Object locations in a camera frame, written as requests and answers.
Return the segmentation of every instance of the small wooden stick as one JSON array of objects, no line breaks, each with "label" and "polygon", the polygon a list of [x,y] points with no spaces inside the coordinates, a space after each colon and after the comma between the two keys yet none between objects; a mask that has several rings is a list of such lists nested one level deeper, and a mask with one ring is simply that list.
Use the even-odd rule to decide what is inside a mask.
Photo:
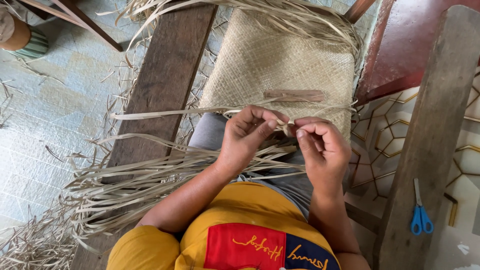
[{"label": "small wooden stick", "polygon": [[321,90],[266,90],[264,98],[279,98],[275,102],[324,101]]}]

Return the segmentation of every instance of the blue scissors handle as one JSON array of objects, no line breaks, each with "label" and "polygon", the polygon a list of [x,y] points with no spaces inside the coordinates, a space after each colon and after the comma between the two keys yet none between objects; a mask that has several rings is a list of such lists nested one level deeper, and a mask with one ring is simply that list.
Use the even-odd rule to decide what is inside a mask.
[{"label": "blue scissors handle", "polygon": [[428,218],[423,206],[415,206],[410,230],[414,235],[420,235],[422,230],[426,233],[433,232],[433,223]]}]

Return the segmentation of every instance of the yellow t-shirt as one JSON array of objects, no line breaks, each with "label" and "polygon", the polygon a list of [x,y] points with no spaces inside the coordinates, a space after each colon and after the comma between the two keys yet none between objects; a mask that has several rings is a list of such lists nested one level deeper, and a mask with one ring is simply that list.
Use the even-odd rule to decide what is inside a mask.
[{"label": "yellow t-shirt", "polygon": [[273,189],[227,185],[188,227],[180,243],[153,226],[126,233],[107,270],[339,270],[325,238]]}]

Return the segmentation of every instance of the woven texture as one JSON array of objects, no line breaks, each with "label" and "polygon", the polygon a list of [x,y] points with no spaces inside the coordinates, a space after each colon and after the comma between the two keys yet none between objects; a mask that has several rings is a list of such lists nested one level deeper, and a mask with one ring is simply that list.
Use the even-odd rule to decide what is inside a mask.
[{"label": "woven texture", "polygon": [[[355,63],[349,47],[293,35],[272,35],[252,19],[264,18],[234,10],[215,69],[205,85],[200,107],[240,106],[264,100],[274,90],[322,90],[324,105],[352,101]],[[261,105],[291,119],[312,116],[322,107],[308,102],[271,102]],[[318,115],[332,121],[350,141],[351,111],[327,109]]]}]

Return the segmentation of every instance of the fingernail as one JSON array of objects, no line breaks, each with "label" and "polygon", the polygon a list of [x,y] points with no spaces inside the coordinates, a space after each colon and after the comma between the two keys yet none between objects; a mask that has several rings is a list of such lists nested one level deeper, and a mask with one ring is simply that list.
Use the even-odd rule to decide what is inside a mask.
[{"label": "fingernail", "polygon": [[269,120],[268,123],[267,123],[268,127],[271,128],[271,129],[276,128],[276,124],[277,124],[277,122],[275,120]]},{"label": "fingernail", "polygon": [[305,136],[307,133],[303,129],[297,130],[297,138]]}]

